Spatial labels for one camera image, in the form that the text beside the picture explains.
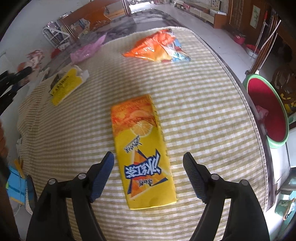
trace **yellow paper packet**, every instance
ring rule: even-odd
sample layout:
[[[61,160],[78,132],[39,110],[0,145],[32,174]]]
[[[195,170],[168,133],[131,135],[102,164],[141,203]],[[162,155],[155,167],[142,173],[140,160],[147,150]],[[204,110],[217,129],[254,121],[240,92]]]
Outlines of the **yellow paper packet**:
[[[130,209],[177,201],[170,162],[150,95],[111,108],[112,129],[126,201]]]
[[[62,78],[59,77],[60,75],[56,75],[49,91],[49,94],[52,96],[52,103],[55,106],[69,96],[89,77],[88,71],[82,71],[77,65],[74,65]]]

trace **orange plastic bag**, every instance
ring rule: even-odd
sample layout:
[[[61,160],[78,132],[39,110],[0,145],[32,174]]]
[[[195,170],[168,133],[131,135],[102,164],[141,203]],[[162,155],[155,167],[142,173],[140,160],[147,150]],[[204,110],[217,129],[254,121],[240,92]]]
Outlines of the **orange plastic bag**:
[[[181,44],[171,29],[160,30],[136,42],[135,47],[123,54],[151,61],[189,61],[190,57],[181,50]]]

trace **pink plastic bag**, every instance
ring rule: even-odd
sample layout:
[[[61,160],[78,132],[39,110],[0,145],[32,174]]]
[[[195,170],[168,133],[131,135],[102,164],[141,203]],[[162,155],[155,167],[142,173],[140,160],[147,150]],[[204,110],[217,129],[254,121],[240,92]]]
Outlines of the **pink plastic bag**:
[[[269,111],[259,105],[256,105],[255,107],[256,107],[256,110],[259,114],[259,117],[260,117],[262,123],[264,124],[265,118],[268,115]]]
[[[71,53],[70,58],[72,63],[77,64],[93,56],[94,53],[99,50],[99,48],[105,41],[105,38],[106,34],[104,34],[102,37],[99,37],[99,39],[93,44],[85,45],[81,49],[78,49],[75,53]]]

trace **wall picture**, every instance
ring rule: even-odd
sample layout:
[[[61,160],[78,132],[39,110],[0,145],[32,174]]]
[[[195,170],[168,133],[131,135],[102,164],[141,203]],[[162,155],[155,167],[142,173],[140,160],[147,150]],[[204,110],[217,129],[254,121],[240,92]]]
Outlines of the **wall picture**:
[[[220,0],[212,0],[211,7],[216,11],[220,11],[221,1]]]
[[[251,17],[251,21],[250,21],[250,25],[253,28],[257,28],[258,21],[259,21],[259,15],[260,15],[260,8],[253,5],[253,12],[252,12],[252,17]]]

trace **yellow juice box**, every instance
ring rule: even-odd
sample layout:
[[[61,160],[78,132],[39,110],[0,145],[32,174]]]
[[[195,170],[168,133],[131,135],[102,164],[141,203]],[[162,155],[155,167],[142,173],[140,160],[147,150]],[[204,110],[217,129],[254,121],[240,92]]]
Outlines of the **yellow juice box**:
[[[111,108],[115,149],[130,209],[159,207],[177,201],[170,162],[150,95]]]

